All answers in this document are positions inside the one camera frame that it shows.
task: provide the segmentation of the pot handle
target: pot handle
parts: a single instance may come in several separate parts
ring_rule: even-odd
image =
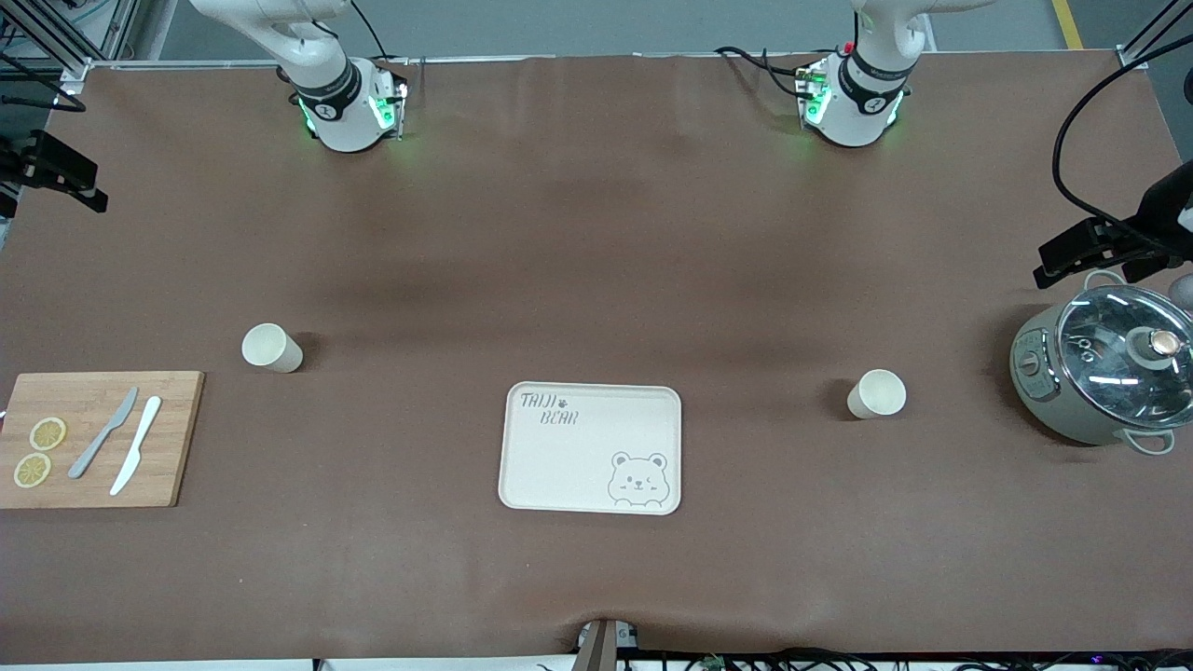
[[[1086,282],[1084,282],[1084,284],[1082,284],[1082,287],[1087,291],[1089,290],[1089,281],[1093,279],[1093,278],[1095,278],[1095,277],[1105,277],[1107,279],[1113,281],[1114,284],[1126,284],[1126,279],[1123,279],[1123,276],[1120,276],[1119,273],[1117,273],[1117,272],[1114,272],[1112,270],[1101,270],[1101,269],[1099,269],[1099,270],[1092,270],[1088,273],[1086,273]]]
[[[1114,437],[1126,443],[1132,450],[1144,454],[1148,456],[1163,456],[1173,451],[1173,447],[1176,444],[1176,437],[1173,436],[1172,430],[1169,431],[1136,431],[1133,429],[1119,429],[1114,432]],[[1139,444],[1139,438],[1163,438],[1164,447],[1158,450],[1149,450],[1148,448]]]

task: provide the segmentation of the bear illustration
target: bear illustration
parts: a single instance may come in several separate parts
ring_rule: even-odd
[[[667,457],[653,454],[647,458],[633,458],[625,453],[613,455],[613,479],[608,481],[608,495],[614,504],[625,501],[631,506],[654,504],[662,507],[670,495],[670,486],[663,475]]]

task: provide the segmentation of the yellow floor line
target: yellow floor line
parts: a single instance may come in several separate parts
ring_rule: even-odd
[[[1064,45],[1069,49],[1084,49],[1081,43],[1081,35],[1077,33],[1077,23],[1073,20],[1073,10],[1069,8],[1069,0],[1052,0],[1052,10],[1056,11],[1056,20],[1061,23],[1061,35],[1064,36]]]

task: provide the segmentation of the rice cooker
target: rice cooker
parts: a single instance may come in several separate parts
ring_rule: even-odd
[[[1104,277],[1112,284],[1090,287]],[[1010,349],[1027,408],[1090,445],[1164,455],[1193,421],[1193,321],[1161,294],[1096,270],[1068,303],[1030,319]]]

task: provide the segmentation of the lemon slice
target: lemon slice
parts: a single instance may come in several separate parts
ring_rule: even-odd
[[[50,476],[50,457],[42,453],[25,455],[17,462],[17,469],[12,472],[12,480],[21,490],[36,487]]]
[[[52,450],[67,437],[67,423],[56,417],[47,417],[29,432],[29,444],[35,450]]]

